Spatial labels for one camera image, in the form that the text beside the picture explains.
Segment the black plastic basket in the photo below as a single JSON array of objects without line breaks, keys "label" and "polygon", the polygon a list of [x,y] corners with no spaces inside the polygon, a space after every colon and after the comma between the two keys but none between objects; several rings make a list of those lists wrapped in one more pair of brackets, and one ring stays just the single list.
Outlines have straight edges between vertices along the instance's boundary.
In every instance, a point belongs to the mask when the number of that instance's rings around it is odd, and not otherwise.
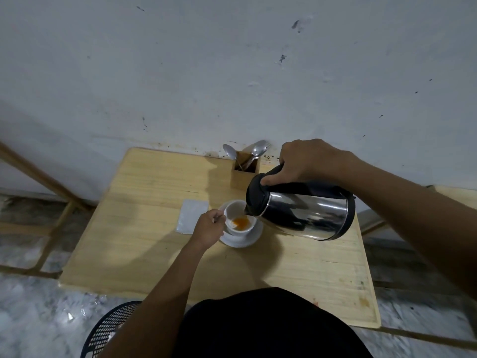
[{"label": "black plastic basket", "polygon": [[134,313],[140,303],[140,301],[127,302],[107,312],[89,334],[80,358],[86,358],[86,355],[90,352],[92,352],[92,355],[88,355],[88,358],[99,356],[109,340],[109,335],[117,331],[118,327]]}]

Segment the person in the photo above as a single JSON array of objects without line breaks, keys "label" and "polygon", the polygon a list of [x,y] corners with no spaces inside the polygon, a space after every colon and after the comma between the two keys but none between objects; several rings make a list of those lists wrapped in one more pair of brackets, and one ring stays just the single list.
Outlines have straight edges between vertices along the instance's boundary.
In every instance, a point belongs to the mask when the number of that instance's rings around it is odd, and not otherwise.
[{"label": "person", "polygon": [[[276,185],[327,180],[361,198],[445,276],[477,298],[477,211],[374,167],[321,139],[285,143]],[[225,217],[203,214],[188,243],[100,357],[370,357],[341,320],[279,288],[205,300],[185,315],[197,265]]]}]

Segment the white saucer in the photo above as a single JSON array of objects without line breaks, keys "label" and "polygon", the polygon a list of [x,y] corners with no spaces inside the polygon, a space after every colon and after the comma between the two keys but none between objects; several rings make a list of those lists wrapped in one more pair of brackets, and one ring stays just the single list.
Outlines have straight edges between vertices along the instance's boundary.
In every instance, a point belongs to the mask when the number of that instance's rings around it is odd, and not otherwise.
[{"label": "white saucer", "polygon": [[[225,207],[227,207],[229,203],[230,201],[224,203],[218,209],[222,211],[225,210]],[[230,247],[236,247],[236,248],[247,247],[257,242],[260,235],[262,234],[262,231],[263,231],[263,222],[260,220],[257,220],[257,223],[255,224],[254,228],[252,228],[252,230],[245,236],[235,236],[230,234],[226,226],[224,229],[224,235],[220,237],[220,241],[222,241],[225,245],[228,245]]]}]

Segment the wooden utensil holder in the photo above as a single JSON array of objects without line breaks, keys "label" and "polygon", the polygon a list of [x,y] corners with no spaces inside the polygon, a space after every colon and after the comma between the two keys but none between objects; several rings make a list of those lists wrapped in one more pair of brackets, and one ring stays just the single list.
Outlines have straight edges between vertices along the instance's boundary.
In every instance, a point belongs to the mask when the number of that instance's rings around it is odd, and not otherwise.
[{"label": "wooden utensil holder", "polygon": [[237,151],[237,159],[232,167],[230,187],[247,190],[248,185],[255,175],[259,174],[260,158],[252,162],[247,171],[240,170],[240,165],[246,163],[252,155],[250,153]]}]

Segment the black kettle handle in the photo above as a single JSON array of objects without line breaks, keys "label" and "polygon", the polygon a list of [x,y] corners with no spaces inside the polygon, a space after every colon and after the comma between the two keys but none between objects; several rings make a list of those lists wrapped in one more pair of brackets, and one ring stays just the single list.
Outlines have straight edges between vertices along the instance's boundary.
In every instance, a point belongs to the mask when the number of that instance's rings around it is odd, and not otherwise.
[{"label": "black kettle handle", "polygon": [[[283,164],[272,168],[265,176],[275,175],[283,168]],[[313,180],[308,182],[282,183],[275,186],[266,186],[267,191],[277,193],[291,193],[296,195],[320,196],[326,198],[347,199],[351,192],[328,182]]]}]

